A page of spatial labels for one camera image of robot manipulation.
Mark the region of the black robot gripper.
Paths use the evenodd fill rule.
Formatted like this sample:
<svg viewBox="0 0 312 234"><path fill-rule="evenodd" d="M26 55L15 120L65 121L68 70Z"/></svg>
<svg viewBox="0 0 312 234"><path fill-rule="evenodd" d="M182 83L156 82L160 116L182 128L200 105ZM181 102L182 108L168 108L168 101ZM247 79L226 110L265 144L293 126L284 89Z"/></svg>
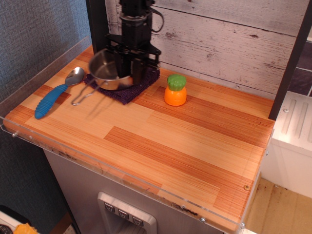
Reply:
<svg viewBox="0 0 312 234"><path fill-rule="evenodd" d="M139 85L147 78L150 67L160 67L161 51L150 42L137 47L123 43L121 35L107 34L105 38L108 40L106 48L114 53L118 76L124 78L132 74L133 85Z"/></svg>

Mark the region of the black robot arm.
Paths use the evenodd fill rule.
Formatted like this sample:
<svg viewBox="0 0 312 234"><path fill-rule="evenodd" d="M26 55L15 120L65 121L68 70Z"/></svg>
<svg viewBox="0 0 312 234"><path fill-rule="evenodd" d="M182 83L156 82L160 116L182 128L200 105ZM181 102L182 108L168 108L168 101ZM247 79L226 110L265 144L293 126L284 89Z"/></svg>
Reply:
<svg viewBox="0 0 312 234"><path fill-rule="evenodd" d="M151 44L152 32L161 31L164 17L153 0L121 0L121 35L107 34L106 50L113 55L117 90L140 84L149 68L159 68L161 51Z"/></svg>

